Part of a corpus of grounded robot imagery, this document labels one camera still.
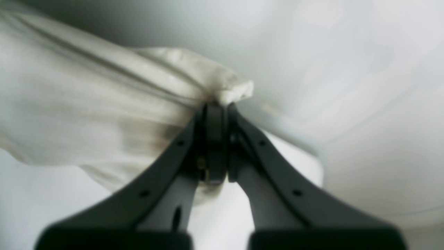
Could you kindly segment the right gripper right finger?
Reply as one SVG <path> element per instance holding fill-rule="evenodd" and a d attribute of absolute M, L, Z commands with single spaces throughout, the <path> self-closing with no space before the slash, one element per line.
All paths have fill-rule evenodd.
<path fill-rule="evenodd" d="M 342 202 L 300 174 L 235 104 L 227 107 L 229 180 L 247 195 L 249 250 L 406 250 L 398 228 Z"/>

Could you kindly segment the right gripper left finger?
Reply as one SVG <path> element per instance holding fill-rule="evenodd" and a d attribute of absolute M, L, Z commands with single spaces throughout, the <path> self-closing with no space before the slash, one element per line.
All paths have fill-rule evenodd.
<path fill-rule="evenodd" d="M 225 108 L 205 104 L 160 157 L 109 198 L 46 228 L 37 250 L 192 250 L 199 184 L 227 174 Z"/>

